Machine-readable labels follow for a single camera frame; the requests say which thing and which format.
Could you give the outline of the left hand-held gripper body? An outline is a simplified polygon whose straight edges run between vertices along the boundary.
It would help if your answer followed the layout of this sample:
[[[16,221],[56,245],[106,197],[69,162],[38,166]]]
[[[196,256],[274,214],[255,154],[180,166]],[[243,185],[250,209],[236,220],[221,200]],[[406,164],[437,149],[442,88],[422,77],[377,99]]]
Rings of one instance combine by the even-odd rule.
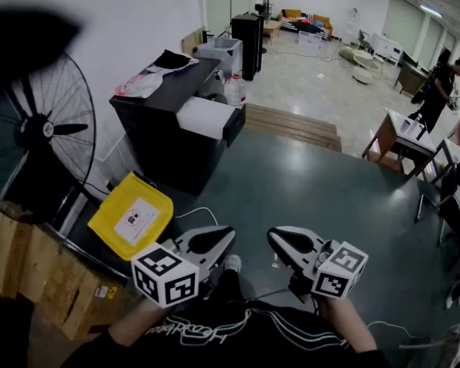
[[[168,308],[197,297],[211,271],[206,255],[178,254],[154,242],[130,259],[135,288],[158,307]]]

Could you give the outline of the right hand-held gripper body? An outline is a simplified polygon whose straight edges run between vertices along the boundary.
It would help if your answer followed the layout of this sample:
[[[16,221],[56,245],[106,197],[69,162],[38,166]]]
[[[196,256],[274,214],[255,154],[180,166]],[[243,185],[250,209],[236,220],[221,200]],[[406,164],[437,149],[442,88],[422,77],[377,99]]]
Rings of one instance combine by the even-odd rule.
[[[301,300],[310,294],[344,299],[363,273],[368,254],[336,240],[325,241],[318,253],[304,258],[304,268],[291,277],[290,290]]]

